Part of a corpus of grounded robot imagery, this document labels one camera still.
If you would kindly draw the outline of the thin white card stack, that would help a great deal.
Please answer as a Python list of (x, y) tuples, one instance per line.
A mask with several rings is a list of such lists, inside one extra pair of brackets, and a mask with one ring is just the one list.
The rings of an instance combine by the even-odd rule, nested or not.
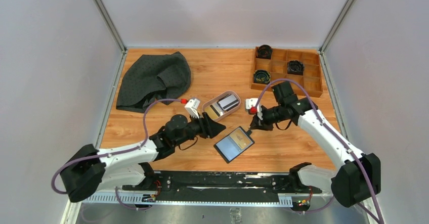
[(219, 99), (216, 104), (220, 107), (222, 111), (227, 112), (230, 111), (232, 108), (235, 108), (239, 104), (239, 99), (233, 94), (228, 94), (223, 98)]

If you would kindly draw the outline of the dark green dotted cloth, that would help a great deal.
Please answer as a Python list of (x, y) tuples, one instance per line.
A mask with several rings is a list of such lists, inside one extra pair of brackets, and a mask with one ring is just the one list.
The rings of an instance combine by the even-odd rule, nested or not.
[(178, 99), (190, 85), (190, 66), (180, 52), (142, 55), (122, 78), (116, 109), (144, 113), (155, 100)]

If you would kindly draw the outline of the rolled dark belt top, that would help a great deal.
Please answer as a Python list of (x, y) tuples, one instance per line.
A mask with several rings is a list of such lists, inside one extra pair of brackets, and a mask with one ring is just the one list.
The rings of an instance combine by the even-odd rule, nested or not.
[(267, 44), (263, 44), (259, 46), (256, 50), (256, 57), (258, 59), (268, 59), (270, 60), (272, 57), (273, 49), (271, 46)]

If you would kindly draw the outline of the black leather card holder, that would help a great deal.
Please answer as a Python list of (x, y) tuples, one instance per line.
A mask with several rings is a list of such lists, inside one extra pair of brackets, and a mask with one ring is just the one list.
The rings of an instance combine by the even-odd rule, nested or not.
[[(243, 127), (241, 127), (241, 128), (244, 131), (246, 131), (246, 133), (251, 138), (252, 130), (250, 130), (250, 129), (246, 130)], [(234, 159), (236, 159), (239, 155), (241, 155), (244, 151), (246, 151), (249, 148), (248, 147), (244, 151), (239, 150), (238, 147), (237, 147), (237, 145), (229, 137), (229, 134), (226, 135), (225, 137), (223, 137), (221, 140), (219, 140), (217, 143), (214, 144), (214, 148), (221, 155), (221, 157), (224, 159), (224, 161), (226, 163), (232, 162)]]

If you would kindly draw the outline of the pink oval plastic tray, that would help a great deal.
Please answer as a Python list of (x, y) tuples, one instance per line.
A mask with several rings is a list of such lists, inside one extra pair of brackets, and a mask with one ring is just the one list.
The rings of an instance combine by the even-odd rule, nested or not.
[(241, 99), (234, 91), (225, 91), (202, 105), (203, 113), (218, 122), (238, 110)]

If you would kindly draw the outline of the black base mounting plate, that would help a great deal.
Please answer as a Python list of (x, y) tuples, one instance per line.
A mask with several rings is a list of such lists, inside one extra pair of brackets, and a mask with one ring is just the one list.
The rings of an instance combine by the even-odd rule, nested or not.
[(315, 187), (295, 188), (287, 173), (156, 171), (124, 191), (155, 191), (160, 201), (275, 203), (279, 194), (320, 194)]

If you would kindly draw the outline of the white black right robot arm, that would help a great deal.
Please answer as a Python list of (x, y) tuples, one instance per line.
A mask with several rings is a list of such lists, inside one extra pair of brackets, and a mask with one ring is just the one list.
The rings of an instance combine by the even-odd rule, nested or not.
[(277, 105), (261, 105), (263, 95), (245, 100), (245, 110), (253, 115), (249, 130), (272, 131), (279, 122), (289, 121), (308, 133), (324, 150), (335, 166), (334, 171), (304, 162), (289, 171), (289, 185), (295, 192), (315, 187), (331, 193), (344, 207), (366, 199), (377, 206), (381, 192), (381, 162), (374, 154), (365, 154), (343, 137), (323, 116), (302, 86), (305, 97), (298, 98), (291, 79), (281, 78), (266, 85), (271, 88)]

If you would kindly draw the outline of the gold credit card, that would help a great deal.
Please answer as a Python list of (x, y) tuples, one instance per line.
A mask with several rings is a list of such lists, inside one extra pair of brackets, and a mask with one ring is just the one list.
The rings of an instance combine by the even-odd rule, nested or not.
[(244, 131), (241, 127), (236, 128), (233, 130), (229, 137), (232, 139), (232, 141), (237, 145), (238, 149), (241, 151), (244, 151), (248, 147), (254, 144), (254, 141), (252, 138), (249, 137), (249, 135)]
[(204, 112), (206, 112), (212, 120), (216, 120), (222, 115), (218, 107), (214, 106), (213, 104), (206, 106), (204, 108)]

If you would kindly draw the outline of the aluminium frame rail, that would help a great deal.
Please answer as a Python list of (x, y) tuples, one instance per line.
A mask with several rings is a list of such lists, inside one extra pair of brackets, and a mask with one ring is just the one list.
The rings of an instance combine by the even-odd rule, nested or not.
[(301, 185), (297, 175), (255, 172), (155, 171), (136, 186), (96, 191), (82, 200), (78, 219), (100, 223), (113, 211), (89, 219), (86, 211), (94, 203), (124, 204), (126, 209), (146, 210), (158, 205), (287, 207), (293, 213), (317, 213), (325, 204), (311, 210), (317, 196), (330, 199), (327, 191)]

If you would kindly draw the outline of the wooden compartment organizer box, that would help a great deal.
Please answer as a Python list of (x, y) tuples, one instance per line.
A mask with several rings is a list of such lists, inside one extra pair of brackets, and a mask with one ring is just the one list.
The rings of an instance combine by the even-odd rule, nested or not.
[(322, 71), (317, 52), (256, 47), (252, 56), (250, 88), (263, 90), (270, 82), (287, 78), (297, 82), (311, 97), (321, 97)]

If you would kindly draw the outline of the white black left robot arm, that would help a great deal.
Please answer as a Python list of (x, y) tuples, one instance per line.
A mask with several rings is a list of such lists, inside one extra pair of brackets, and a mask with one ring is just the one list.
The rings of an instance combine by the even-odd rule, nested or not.
[(76, 203), (97, 191), (114, 187), (132, 186), (149, 190), (156, 183), (151, 162), (170, 156), (186, 141), (211, 139), (225, 129), (225, 125), (215, 122), (207, 113), (192, 119), (178, 114), (147, 140), (108, 149), (85, 145), (59, 173), (65, 193), (70, 202)]

